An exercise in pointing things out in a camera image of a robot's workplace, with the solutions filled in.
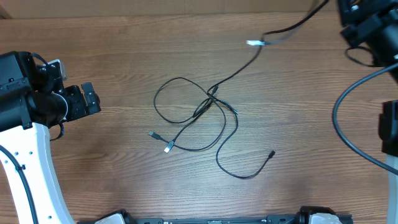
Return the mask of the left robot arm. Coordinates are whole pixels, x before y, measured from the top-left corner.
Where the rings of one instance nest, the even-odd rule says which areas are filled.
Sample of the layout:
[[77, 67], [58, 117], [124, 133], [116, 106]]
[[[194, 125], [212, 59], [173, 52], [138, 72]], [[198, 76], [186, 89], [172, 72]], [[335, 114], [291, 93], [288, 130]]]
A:
[[63, 85], [63, 63], [1, 55], [1, 164], [19, 223], [73, 223], [53, 166], [49, 129], [100, 112], [93, 85]]

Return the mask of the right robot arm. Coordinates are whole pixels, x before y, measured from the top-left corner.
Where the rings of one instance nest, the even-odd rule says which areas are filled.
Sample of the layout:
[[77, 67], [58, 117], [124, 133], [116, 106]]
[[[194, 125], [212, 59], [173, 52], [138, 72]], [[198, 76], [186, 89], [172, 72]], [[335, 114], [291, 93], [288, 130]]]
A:
[[340, 139], [355, 153], [388, 171], [389, 200], [387, 223], [397, 223], [397, 100], [382, 104], [378, 135], [386, 161], [381, 162], [356, 147], [338, 125], [337, 112], [344, 98], [355, 88], [383, 73], [397, 80], [397, 1], [396, 0], [338, 0], [342, 37], [349, 50], [363, 49], [373, 56], [371, 67], [381, 69], [358, 80], [337, 99], [332, 111], [334, 129]]

